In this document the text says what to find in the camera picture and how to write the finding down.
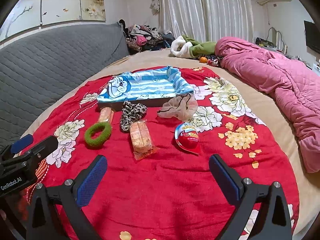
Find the green fuzzy hair scrunchie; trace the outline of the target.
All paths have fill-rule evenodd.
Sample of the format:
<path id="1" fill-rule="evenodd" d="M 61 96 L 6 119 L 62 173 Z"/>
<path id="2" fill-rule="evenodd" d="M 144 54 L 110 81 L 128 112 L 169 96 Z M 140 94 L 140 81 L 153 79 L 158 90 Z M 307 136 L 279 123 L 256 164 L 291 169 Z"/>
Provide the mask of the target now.
<path id="1" fill-rule="evenodd" d="M 85 143 L 89 147 L 102 146 L 111 136 L 112 127 L 108 121 L 97 122 L 85 131 Z"/>

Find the small bread package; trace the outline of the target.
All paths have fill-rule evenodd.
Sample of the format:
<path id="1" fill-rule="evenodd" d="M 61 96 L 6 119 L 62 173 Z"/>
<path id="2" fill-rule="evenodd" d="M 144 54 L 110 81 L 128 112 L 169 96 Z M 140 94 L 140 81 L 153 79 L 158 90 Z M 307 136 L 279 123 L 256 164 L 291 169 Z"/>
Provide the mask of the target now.
<path id="1" fill-rule="evenodd" d="M 112 123 L 114 116 L 114 110 L 110 107 L 104 107 L 100 110 L 98 122 L 108 122 Z"/>

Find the large bread package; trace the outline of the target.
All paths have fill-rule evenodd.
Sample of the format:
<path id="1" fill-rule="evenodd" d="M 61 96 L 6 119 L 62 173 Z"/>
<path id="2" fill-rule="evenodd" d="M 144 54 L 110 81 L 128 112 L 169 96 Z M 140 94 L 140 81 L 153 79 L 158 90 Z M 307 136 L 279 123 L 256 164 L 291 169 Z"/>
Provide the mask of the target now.
<path id="1" fill-rule="evenodd" d="M 157 151 L 145 121 L 136 121 L 131 124 L 130 138 L 136 161 L 142 160 Z"/>

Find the leopard print scrunchie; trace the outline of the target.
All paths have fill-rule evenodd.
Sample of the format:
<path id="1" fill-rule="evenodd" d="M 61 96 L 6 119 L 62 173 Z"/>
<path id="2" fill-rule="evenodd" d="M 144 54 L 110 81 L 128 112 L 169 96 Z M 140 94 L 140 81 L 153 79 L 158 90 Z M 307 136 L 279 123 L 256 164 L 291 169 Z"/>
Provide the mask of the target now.
<path id="1" fill-rule="evenodd" d="M 139 121 L 146 115 L 147 107 L 142 103 L 131 103 L 125 101 L 122 106 L 122 115 L 120 118 L 120 129 L 122 132 L 128 132 L 132 123 Z"/>

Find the red Kinder egg toy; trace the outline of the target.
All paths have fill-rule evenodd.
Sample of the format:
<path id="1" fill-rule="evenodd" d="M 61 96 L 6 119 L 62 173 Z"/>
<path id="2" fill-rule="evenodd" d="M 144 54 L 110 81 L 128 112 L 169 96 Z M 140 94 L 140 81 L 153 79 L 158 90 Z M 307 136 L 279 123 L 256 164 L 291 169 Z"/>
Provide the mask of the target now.
<path id="1" fill-rule="evenodd" d="M 174 138 L 176 144 L 185 152 L 193 155 L 202 153 L 199 135 L 194 125 L 184 122 L 175 129 Z"/>

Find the beige sheer scrunchie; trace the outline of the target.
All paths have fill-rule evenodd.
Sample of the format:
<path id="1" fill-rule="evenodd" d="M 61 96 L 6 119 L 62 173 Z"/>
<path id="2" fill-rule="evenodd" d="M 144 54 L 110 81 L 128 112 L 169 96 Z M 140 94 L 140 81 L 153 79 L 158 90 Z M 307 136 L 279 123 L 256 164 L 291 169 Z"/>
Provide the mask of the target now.
<path id="1" fill-rule="evenodd" d="M 183 122 L 189 121 L 196 113 L 198 103 L 191 93 L 179 95 L 164 103 L 157 112 L 160 118 L 177 118 Z"/>

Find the beige bed sheet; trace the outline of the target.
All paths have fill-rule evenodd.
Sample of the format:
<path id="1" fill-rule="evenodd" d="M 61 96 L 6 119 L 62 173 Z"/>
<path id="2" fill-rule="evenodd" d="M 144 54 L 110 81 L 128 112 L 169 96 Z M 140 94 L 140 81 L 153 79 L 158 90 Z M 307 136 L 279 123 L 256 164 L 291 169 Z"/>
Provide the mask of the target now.
<path id="1" fill-rule="evenodd" d="M 296 226 L 292 228 L 293 238 L 302 239 L 305 237 L 311 224 L 319 214 L 319 174 L 305 172 L 295 130 L 291 122 L 282 114 L 274 100 L 268 95 L 242 82 L 225 69 L 210 67 L 195 60 L 171 57 L 169 50 L 145 51 L 136 55 L 127 56 L 105 67 L 45 110 L 28 128 L 28 133 L 34 135 L 34 132 L 51 115 L 54 109 L 74 96 L 76 92 L 89 81 L 95 81 L 106 76 L 111 80 L 115 75 L 124 72 L 137 72 L 165 66 L 173 66 L 180 69 L 206 67 L 212 70 L 216 74 L 216 78 L 210 78 L 210 84 L 229 86 L 229 90 L 223 96 L 220 98 L 214 96 L 213 101 L 220 105 L 228 103 L 229 108 L 234 114 L 245 113 L 247 110 L 250 110 L 267 126 L 276 143 L 288 157 L 297 183 L 299 216 Z"/>

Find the grey quilted headboard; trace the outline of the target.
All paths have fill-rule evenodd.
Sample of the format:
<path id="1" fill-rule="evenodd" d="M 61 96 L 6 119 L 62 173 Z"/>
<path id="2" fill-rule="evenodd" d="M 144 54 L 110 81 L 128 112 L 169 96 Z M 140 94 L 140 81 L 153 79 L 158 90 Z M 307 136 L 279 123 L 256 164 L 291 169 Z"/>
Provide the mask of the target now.
<path id="1" fill-rule="evenodd" d="M 1 49 L 1 147 L 51 105 L 129 54 L 121 24 L 59 27 Z"/>

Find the red floral blanket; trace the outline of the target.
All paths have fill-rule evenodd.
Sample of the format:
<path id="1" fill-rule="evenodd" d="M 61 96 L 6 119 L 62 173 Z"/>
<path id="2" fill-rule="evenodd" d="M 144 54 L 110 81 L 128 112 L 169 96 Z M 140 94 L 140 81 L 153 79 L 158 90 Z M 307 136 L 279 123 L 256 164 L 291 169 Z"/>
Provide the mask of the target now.
<path id="1" fill-rule="evenodd" d="M 181 76 L 201 90 L 193 119 L 201 153 L 181 150 L 174 131 L 180 121 L 160 118 L 148 109 L 145 123 L 155 146 L 153 154 L 135 160 L 130 135 L 120 129 L 115 113 L 110 138 L 100 148 L 89 148 L 85 131 L 97 122 L 97 95 L 108 76 L 89 81 L 53 110 L 34 132 L 35 142 L 54 135 L 57 150 L 40 166 L 39 182 L 60 185 L 74 178 L 99 154 L 108 161 L 105 176 L 84 213 L 103 239 L 214 239 L 233 207 L 214 180 L 208 161 L 221 158 L 242 177 L 269 185 L 279 181 L 288 203 L 292 226 L 299 216 L 295 175 L 271 131 L 250 110 L 232 113 L 228 103 L 215 103 L 229 86 L 212 85 L 216 74 L 206 68 L 182 68 Z"/>

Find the blue striped cartoon tray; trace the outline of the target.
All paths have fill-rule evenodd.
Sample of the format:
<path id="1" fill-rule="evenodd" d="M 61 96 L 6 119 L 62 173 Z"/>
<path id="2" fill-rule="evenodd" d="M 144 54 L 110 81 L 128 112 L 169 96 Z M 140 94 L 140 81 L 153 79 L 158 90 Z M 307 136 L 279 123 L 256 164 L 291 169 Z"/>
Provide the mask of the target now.
<path id="1" fill-rule="evenodd" d="M 125 72 L 114 76 L 97 96 L 99 104 L 124 101 L 174 98 L 193 94 L 194 89 L 183 77 L 180 69 L 165 66 L 138 72 Z"/>

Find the pink quilted comforter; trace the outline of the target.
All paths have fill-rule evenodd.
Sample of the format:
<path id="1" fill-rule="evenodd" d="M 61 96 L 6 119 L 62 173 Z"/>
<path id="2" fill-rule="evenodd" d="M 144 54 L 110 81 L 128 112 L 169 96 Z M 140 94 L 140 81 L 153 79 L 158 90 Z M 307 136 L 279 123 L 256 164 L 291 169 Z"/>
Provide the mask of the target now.
<path id="1" fill-rule="evenodd" d="M 292 123 L 308 173 L 319 172 L 319 76 L 298 60 L 236 37 L 215 46 L 220 66 L 269 95 Z"/>

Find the pile of clothes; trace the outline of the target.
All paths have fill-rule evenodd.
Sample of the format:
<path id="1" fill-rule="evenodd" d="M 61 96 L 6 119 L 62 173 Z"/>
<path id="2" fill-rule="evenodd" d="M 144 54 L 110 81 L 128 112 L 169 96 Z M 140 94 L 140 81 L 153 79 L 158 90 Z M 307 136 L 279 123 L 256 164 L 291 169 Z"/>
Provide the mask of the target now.
<path id="1" fill-rule="evenodd" d="M 126 45 L 130 55 L 143 51 L 158 51 L 171 47 L 174 36 L 171 32 L 160 33 L 156 27 L 149 25 L 131 25 L 126 26 L 123 19 L 118 21 L 123 29 Z"/>

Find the colourful snack wrappers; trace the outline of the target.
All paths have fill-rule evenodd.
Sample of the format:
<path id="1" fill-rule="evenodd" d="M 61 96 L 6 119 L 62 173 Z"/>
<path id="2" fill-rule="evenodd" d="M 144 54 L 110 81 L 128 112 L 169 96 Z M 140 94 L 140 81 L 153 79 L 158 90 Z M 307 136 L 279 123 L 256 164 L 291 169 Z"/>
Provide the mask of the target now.
<path id="1" fill-rule="evenodd" d="M 221 61 L 223 57 L 216 55 L 208 55 L 207 56 L 207 64 L 212 67 L 220 67 Z"/>

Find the orange fruit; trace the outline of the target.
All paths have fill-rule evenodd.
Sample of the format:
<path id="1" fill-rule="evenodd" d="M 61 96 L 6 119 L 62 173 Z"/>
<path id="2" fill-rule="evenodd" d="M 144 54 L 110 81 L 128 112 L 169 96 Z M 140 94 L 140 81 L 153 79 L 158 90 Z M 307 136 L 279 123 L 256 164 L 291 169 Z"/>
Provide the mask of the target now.
<path id="1" fill-rule="evenodd" d="M 200 62 L 200 63 L 207 63 L 207 62 L 208 62 L 208 59 L 203 56 L 203 57 L 200 57 L 199 62 Z"/>

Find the green and white garment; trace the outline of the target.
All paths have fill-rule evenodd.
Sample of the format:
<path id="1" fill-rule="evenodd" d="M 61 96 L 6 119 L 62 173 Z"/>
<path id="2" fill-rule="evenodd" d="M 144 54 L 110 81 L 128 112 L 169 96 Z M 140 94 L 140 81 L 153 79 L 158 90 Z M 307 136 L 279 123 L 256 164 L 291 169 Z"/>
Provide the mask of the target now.
<path id="1" fill-rule="evenodd" d="M 216 42 L 199 42 L 185 35 L 176 38 L 170 47 L 170 53 L 174 57 L 184 59 L 195 59 L 203 55 L 212 55 L 215 53 Z"/>

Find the cluttered side desk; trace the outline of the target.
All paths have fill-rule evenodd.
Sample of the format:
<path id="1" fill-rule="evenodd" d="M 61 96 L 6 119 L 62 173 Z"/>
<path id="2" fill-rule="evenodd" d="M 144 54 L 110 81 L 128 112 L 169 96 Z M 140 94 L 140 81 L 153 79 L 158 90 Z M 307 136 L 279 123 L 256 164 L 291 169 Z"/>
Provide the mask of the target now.
<path id="1" fill-rule="evenodd" d="M 288 59 L 303 62 L 306 67 L 311 69 L 310 63 L 305 61 L 301 56 L 289 53 L 289 47 L 284 42 L 282 33 L 274 27 L 268 29 L 267 38 L 256 37 L 254 43 L 267 50 L 278 52 Z"/>

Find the black television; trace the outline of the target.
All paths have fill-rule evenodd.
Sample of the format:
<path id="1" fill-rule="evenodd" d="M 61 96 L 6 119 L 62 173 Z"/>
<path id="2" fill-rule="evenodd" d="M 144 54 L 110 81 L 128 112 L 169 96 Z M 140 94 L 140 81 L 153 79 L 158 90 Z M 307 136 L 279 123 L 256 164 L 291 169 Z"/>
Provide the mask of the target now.
<path id="1" fill-rule="evenodd" d="M 306 46 L 317 54 L 320 53 L 320 32 L 316 25 L 309 21 L 304 21 Z"/>

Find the white striped curtain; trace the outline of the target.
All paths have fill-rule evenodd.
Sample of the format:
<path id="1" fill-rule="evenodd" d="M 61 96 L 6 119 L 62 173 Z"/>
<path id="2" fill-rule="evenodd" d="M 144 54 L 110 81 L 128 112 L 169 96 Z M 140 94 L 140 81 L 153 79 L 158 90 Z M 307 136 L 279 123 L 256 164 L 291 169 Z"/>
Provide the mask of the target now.
<path id="1" fill-rule="evenodd" d="M 253 40 L 251 0 L 152 0 L 159 28 L 174 37 L 218 41 L 225 36 Z"/>

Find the floral wall painting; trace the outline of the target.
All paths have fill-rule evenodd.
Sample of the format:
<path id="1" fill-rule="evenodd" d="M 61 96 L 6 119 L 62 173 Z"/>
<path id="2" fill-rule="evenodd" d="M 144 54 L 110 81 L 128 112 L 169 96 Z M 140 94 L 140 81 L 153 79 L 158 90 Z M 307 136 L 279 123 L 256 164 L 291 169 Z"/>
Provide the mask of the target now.
<path id="1" fill-rule="evenodd" d="M 104 0 L 19 0 L 1 27 L 1 41 L 27 29 L 82 20 L 105 21 Z"/>

